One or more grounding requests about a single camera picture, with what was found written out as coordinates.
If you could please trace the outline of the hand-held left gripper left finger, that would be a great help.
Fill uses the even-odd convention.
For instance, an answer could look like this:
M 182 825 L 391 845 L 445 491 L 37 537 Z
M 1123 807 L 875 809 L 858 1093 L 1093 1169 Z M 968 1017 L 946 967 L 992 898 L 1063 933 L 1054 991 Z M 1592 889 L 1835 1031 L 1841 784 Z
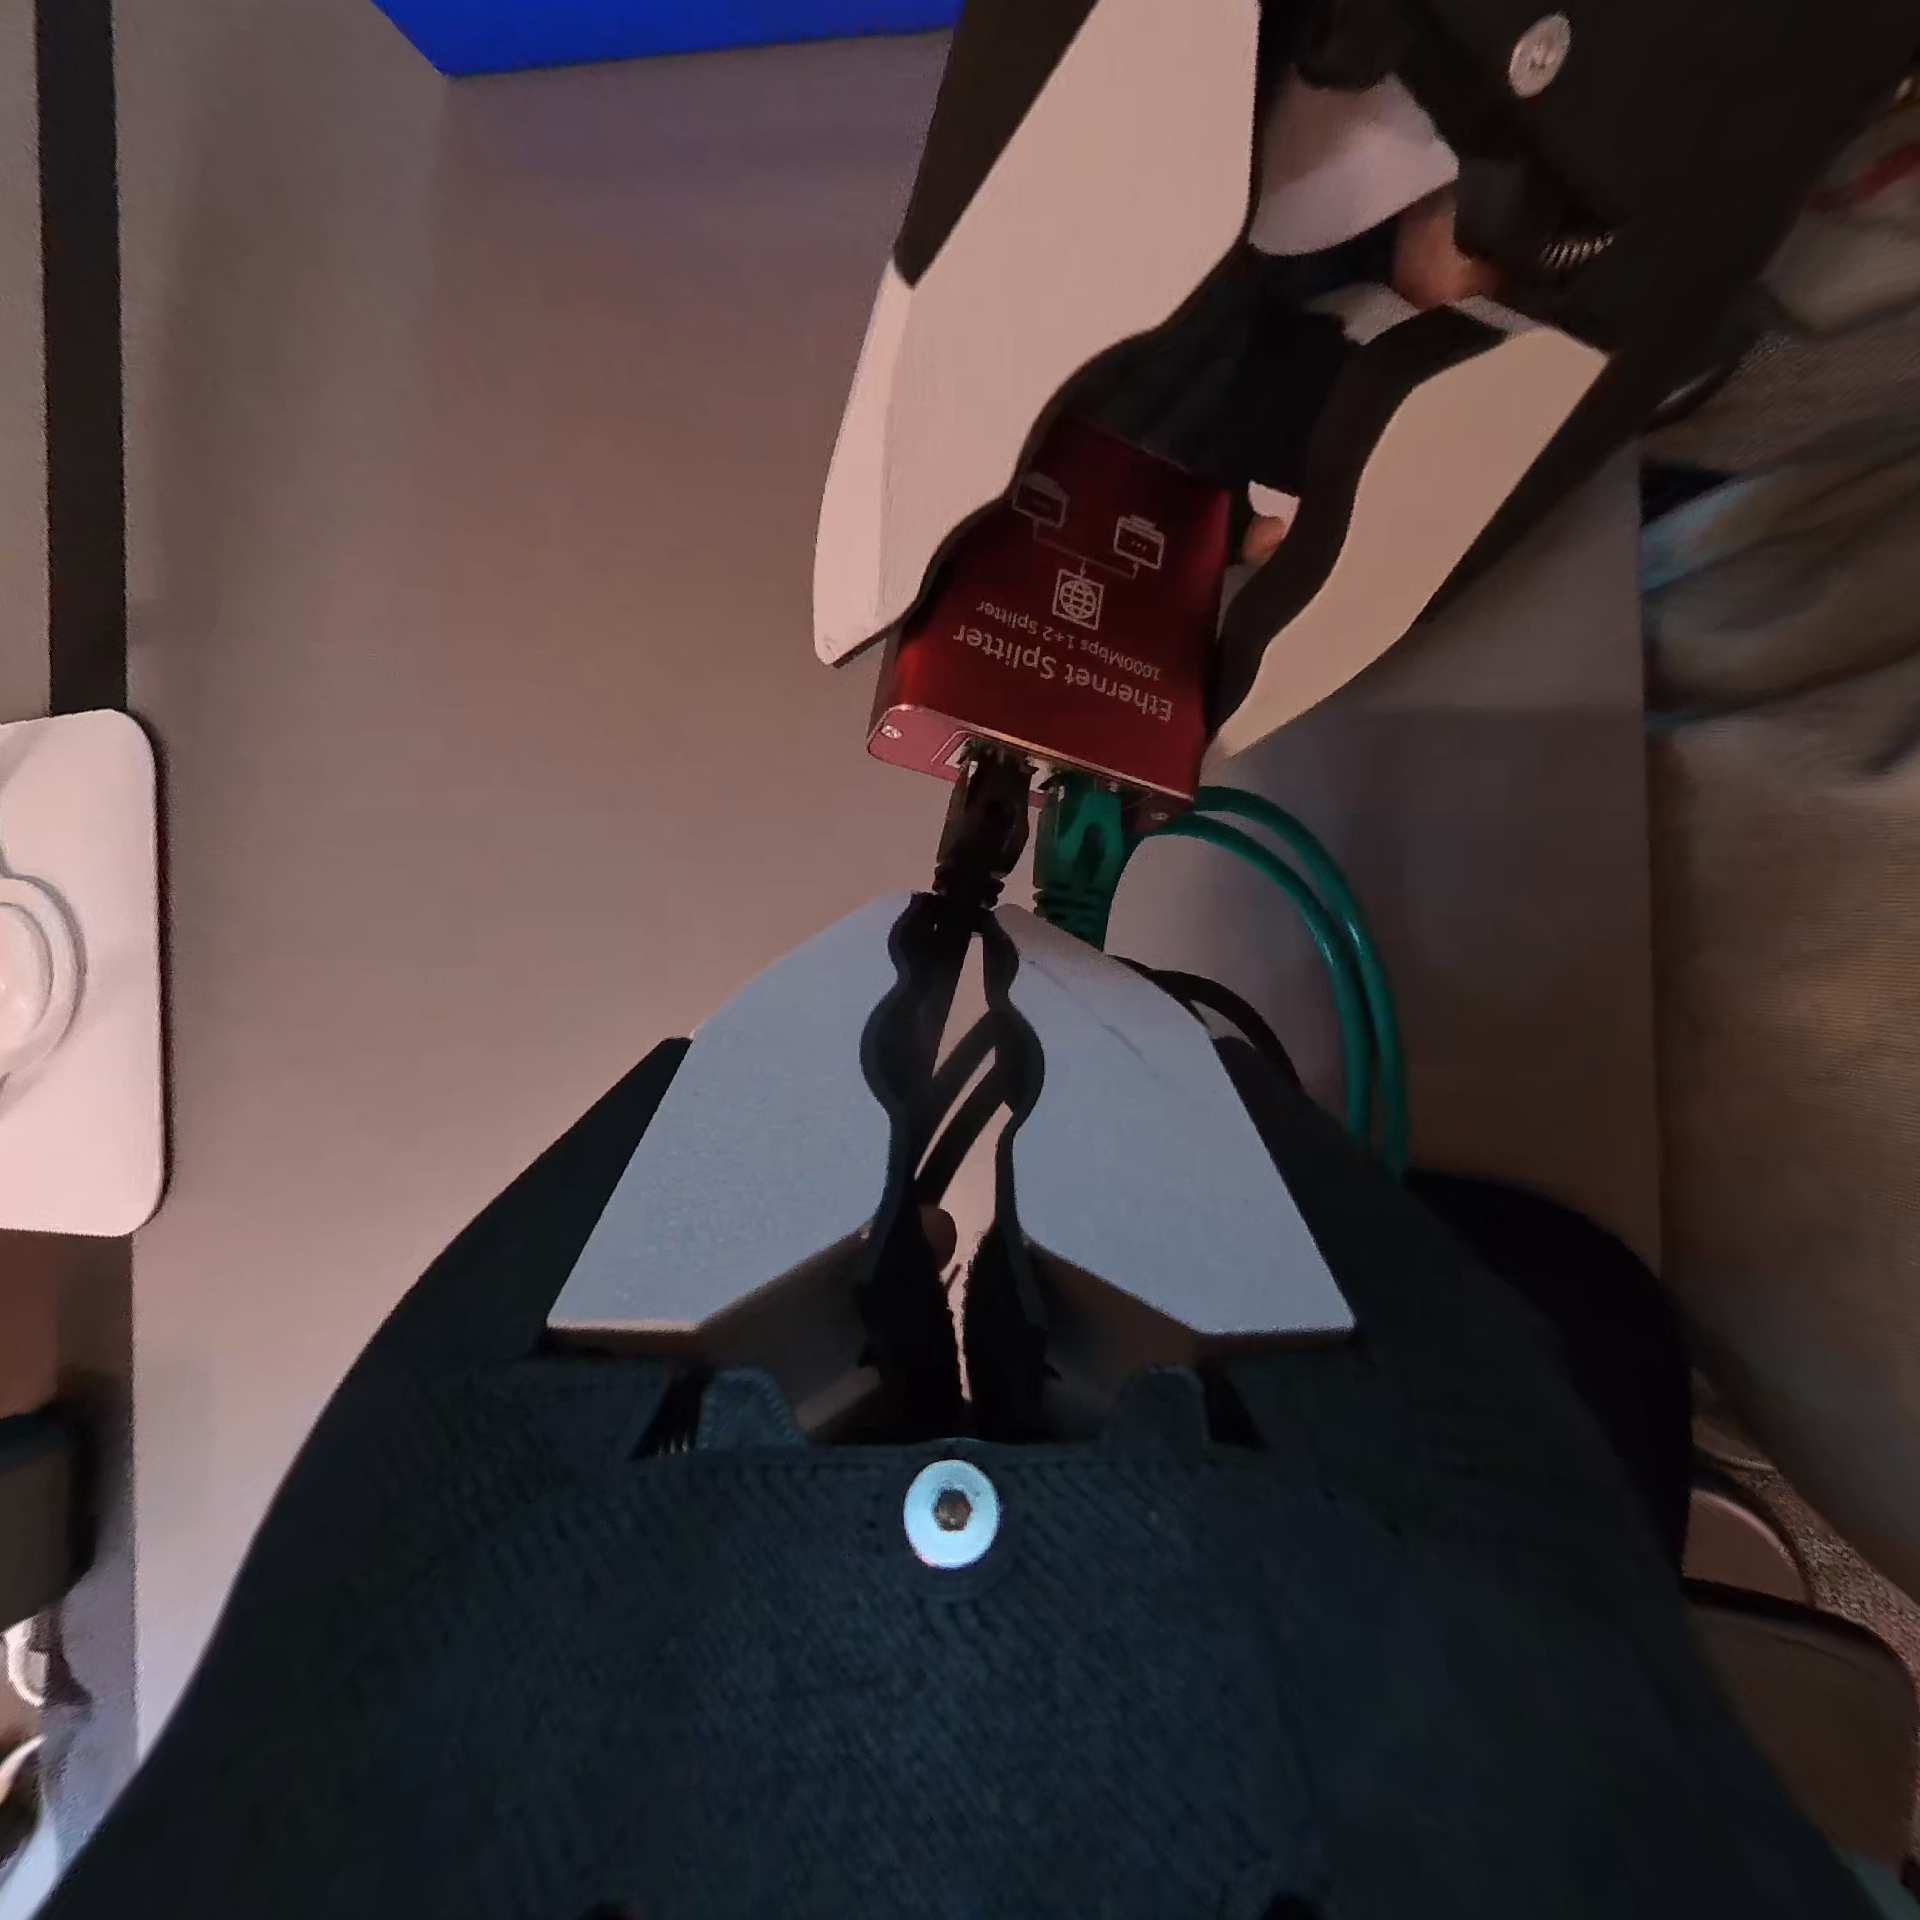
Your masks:
M 864 904 L 694 1030 L 551 1335 L 690 1335 L 870 1227 L 894 1121 L 861 1043 L 898 986 L 894 936 L 912 904 Z

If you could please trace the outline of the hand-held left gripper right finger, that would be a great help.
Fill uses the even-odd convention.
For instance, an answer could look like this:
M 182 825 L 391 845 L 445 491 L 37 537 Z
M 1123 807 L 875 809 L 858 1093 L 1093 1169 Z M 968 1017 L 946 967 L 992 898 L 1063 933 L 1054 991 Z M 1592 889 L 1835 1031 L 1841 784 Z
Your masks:
M 1103 951 L 1005 905 L 1039 1050 L 1002 1135 L 1024 1247 L 1203 1341 L 1345 1337 L 1352 1310 L 1211 1037 Z

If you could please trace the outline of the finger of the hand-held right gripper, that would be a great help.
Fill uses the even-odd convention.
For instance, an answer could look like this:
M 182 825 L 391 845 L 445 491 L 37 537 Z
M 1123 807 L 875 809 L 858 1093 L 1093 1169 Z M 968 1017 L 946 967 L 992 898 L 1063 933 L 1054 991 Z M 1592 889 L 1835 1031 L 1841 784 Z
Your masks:
M 1295 515 L 1219 618 L 1218 757 L 1397 647 L 1611 363 L 1483 297 L 1331 294 L 1312 314 L 1351 354 L 1312 425 Z
M 1256 102 L 1255 2 L 965 6 L 822 489 L 810 632 L 835 665 L 921 597 L 1057 393 L 1168 325 L 1245 229 L 1365 233 L 1455 178 L 1399 80 Z

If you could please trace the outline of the red ethernet splitter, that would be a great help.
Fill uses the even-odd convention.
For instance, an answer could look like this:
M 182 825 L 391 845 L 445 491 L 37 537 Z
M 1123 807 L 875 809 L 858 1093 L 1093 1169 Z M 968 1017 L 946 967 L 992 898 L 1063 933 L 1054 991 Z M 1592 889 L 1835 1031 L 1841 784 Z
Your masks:
M 1057 422 L 937 567 L 879 667 L 867 754 L 957 779 L 965 750 L 1097 778 L 1161 816 L 1192 801 L 1231 498 Z

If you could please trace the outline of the blue plastic bin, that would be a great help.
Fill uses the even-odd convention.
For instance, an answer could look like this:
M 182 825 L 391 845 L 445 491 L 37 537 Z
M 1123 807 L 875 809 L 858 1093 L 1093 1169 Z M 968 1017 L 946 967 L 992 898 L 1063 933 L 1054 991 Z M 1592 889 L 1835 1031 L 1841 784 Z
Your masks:
M 450 80 L 946 33 L 959 2 L 374 2 Z

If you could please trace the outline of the grey desk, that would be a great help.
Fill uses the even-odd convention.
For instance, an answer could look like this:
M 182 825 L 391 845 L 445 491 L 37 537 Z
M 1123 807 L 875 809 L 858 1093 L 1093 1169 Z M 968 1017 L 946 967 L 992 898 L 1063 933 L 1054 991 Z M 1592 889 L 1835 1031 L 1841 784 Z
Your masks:
M 651 1046 L 923 880 L 943 813 L 809 637 L 943 35 L 497 80 L 374 6 L 113 40 L 171 1184 L 130 1245 L 3 1240 L 104 1416 L 66 1846 L 398 1297 Z M 1417 1159 L 1656 1264 L 1635 535 L 1623 453 L 1219 778 L 1365 902 Z

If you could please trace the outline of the black mesh pad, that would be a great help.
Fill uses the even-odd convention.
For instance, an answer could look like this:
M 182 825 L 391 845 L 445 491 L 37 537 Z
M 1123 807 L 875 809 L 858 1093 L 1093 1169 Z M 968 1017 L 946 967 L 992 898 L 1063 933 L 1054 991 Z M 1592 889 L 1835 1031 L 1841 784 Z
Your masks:
M 1405 1190 L 1553 1330 L 1574 1393 L 1680 1565 L 1693 1490 L 1691 1362 L 1650 1267 L 1583 1215 L 1517 1184 L 1414 1169 Z

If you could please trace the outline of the person's pale sweater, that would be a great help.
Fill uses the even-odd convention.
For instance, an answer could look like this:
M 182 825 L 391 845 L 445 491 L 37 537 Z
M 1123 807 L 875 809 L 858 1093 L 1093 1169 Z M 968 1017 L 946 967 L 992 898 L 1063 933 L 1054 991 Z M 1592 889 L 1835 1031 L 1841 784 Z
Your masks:
M 1640 456 L 1664 1258 L 1752 1542 L 1915 1673 L 1915 69 Z

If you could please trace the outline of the instruction sign on white stand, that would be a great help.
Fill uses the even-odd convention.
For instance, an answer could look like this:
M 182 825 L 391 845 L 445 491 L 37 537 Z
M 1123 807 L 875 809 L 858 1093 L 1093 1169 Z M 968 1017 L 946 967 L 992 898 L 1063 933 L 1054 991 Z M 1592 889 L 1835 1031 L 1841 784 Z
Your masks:
M 1 1227 L 123 1240 L 166 1179 L 159 805 L 123 712 L 1 729 Z

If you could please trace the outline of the large grey power box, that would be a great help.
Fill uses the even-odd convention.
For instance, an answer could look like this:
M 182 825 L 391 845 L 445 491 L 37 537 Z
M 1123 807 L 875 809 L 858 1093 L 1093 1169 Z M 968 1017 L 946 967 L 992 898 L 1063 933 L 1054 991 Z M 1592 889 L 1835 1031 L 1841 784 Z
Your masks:
M 1 1627 L 59 1605 L 89 1566 L 89 1454 L 56 1403 L 1 1423 Z

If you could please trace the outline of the black tape strip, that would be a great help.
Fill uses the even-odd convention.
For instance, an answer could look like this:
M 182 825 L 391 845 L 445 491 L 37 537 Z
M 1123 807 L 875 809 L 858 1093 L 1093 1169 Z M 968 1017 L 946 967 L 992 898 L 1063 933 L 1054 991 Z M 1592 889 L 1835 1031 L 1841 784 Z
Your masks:
M 109 2 L 37 2 L 53 713 L 127 707 L 120 177 Z

